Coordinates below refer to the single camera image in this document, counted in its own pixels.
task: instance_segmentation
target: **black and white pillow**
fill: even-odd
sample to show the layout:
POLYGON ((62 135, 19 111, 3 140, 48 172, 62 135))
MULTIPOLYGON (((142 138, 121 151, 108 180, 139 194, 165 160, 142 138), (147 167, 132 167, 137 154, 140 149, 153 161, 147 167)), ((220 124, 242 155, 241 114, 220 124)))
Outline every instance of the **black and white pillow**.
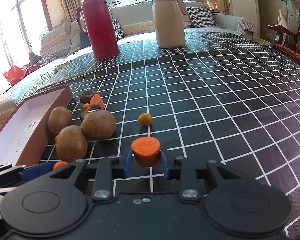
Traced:
POLYGON ((118 22, 117 18, 112 19, 112 25, 113 25, 113 28, 114 28, 114 33, 115 33, 115 37, 117 38, 117 41, 124 38, 125 37, 124 32, 123 32, 123 30, 121 28, 121 25, 118 22))
POLYGON ((187 7, 190 20, 196 28, 218 27, 209 7, 187 7))

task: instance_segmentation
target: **red thermos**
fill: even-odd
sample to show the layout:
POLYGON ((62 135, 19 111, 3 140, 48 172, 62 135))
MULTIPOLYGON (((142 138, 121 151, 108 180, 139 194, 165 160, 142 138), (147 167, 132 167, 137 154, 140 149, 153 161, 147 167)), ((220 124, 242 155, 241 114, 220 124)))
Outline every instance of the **red thermos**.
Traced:
POLYGON ((106 0, 83 0, 77 8, 77 21, 82 32, 89 37, 95 60, 120 54, 106 0), (87 30, 83 29, 80 21, 81 11, 87 30))

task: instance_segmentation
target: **orange piece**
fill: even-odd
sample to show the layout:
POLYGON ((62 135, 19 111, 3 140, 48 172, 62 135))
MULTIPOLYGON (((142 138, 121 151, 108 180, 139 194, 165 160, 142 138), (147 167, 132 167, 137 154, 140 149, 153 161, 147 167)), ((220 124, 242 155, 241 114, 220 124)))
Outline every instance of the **orange piece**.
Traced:
POLYGON ((99 105, 102 110, 105 109, 105 104, 102 101, 102 98, 99 94, 94 95, 90 99, 90 105, 99 105))
POLYGON ((82 109, 85 111, 85 110, 88 110, 89 107, 90 107, 90 104, 84 104, 82 109))
POLYGON ((55 165, 53 165, 53 170, 56 170, 58 168, 61 168, 62 166, 67 165, 68 163, 65 161, 58 161, 55 163, 55 165))
POLYGON ((160 142, 154 137, 140 137, 131 144, 137 163, 143 167, 153 167, 160 163, 160 142))
POLYGON ((152 123, 152 116, 148 113, 143 113, 139 116, 138 122, 143 126, 151 125, 152 123))

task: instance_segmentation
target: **metal bolt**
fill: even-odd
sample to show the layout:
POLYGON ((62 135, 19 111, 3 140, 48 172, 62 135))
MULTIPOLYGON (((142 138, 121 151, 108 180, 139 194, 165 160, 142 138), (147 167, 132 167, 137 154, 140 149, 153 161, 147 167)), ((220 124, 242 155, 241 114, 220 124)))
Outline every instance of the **metal bolt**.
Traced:
POLYGON ((194 198, 194 197, 197 197, 198 192, 194 189, 185 189, 182 192, 182 195, 183 195, 183 197, 186 197, 186 198, 194 198))
POLYGON ((105 189, 100 189, 94 193, 94 196, 97 198, 107 198, 110 196, 110 192, 105 189))
POLYGON ((132 202, 135 203, 135 204, 137 204, 137 205, 139 205, 139 204, 142 203, 142 200, 139 199, 139 198, 136 198, 136 199, 134 199, 132 202))
POLYGON ((143 202, 150 202, 150 201, 151 201, 151 198, 144 197, 144 198, 142 199, 142 201, 143 201, 143 202))

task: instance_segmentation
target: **brown round fruit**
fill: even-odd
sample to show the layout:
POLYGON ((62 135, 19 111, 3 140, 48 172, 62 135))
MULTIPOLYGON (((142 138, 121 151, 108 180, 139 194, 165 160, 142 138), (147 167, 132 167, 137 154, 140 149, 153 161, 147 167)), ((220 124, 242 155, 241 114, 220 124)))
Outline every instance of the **brown round fruit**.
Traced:
POLYGON ((152 123, 152 116, 148 113, 143 113, 139 116, 138 122, 143 126, 151 125, 152 123))
POLYGON ((58 106, 53 109, 48 118, 48 129, 57 135, 60 131, 69 126, 72 122, 72 114, 69 109, 58 106))
POLYGON ((115 117, 107 110, 88 112, 82 123, 83 132, 96 140, 109 139, 115 130, 115 117))
POLYGON ((72 162, 85 157, 88 149, 80 126, 70 125, 61 130, 57 141, 57 155, 62 161, 72 162))
POLYGON ((96 92, 94 92, 94 91, 85 91, 85 92, 82 92, 81 95, 80 95, 80 101, 81 101, 81 103, 83 103, 83 104, 89 104, 91 98, 95 94, 96 94, 96 92))
POLYGON ((83 110, 88 110, 89 107, 90 107, 90 104, 84 104, 83 107, 82 107, 82 109, 83 110))

